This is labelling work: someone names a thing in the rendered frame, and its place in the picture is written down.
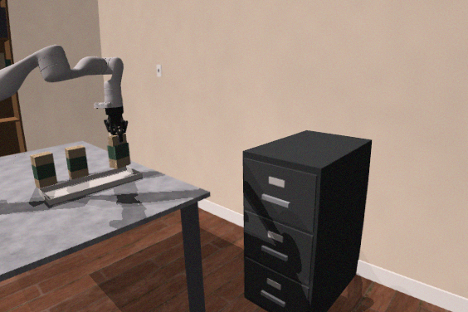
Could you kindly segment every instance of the cabinet top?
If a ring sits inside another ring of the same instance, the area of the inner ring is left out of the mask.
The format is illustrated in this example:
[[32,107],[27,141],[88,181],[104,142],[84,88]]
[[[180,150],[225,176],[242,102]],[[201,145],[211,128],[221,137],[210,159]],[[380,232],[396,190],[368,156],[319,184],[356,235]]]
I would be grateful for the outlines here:
[[305,170],[322,169],[353,152],[370,139],[303,131],[243,152],[244,157],[282,166],[300,165]]

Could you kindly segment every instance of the table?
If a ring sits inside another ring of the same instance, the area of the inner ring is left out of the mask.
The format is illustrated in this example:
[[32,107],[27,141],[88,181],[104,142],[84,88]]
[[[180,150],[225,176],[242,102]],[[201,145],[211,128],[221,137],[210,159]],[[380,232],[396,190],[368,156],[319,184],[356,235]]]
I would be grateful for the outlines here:
[[49,208],[30,155],[52,152],[62,182],[69,179],[65,148],[77,145],[86,147],[90,174],[110,170],[107,151],[86,142],[0,157],[0,281],[180,209],[189,307],[204,312],[198,201],[210,192],[132,162],[143,179]]

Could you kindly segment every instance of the beige wall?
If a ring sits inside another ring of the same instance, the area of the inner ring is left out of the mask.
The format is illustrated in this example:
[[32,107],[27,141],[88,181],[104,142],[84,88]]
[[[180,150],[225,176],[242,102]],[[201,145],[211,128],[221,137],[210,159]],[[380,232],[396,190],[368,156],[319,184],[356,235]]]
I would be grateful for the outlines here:
[[[9,5],[16,60],[53,43],[72,65],[120,56],[132,159],[233,211],[242,150],[305,129],[371,139],[360,259],[468,298],[468,0],[99,0],[100,28],[96,0]],[[28,149],[104,147],[101,100],[100,78],[35,71]]]
[[[63,46],[71,67],[100,56],[97,0],[8,0],[15,61],[43,47]],[[18,91],[28,151],[85,141],[105,147],[102,76],[50,83],[35,69]]]

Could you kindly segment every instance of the wooden floor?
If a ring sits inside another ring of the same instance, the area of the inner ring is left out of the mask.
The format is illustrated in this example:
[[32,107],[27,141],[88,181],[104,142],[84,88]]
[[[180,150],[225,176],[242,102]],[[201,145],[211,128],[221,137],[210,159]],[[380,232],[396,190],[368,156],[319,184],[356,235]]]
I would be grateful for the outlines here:
[[[243,228],[199,209],[207,312],[244,298]],[[0,312],[188,311],[180,211],[0,283]],[[356,277],[329,312],[443,312]]]

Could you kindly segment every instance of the white baseboard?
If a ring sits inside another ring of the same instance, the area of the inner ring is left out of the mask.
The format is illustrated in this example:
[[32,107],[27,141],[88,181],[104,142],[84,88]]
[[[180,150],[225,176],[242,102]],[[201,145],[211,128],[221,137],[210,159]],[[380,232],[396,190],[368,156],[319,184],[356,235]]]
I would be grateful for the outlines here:
[[[204,199],[198,203],[198,206],[211,214],[225,219],[240,227],[244,227],[244,216],[216,203]],[[371,265],[370,263],[359,261],[359,276],[385,285],[403,294],[410,295],[416,299],[426,301],[430,304],[442,307],[451,312],[468,311],[468,299],[448,291],[438,289],[434,286],[424,284],[420,281],[407,278],[392,271]]]

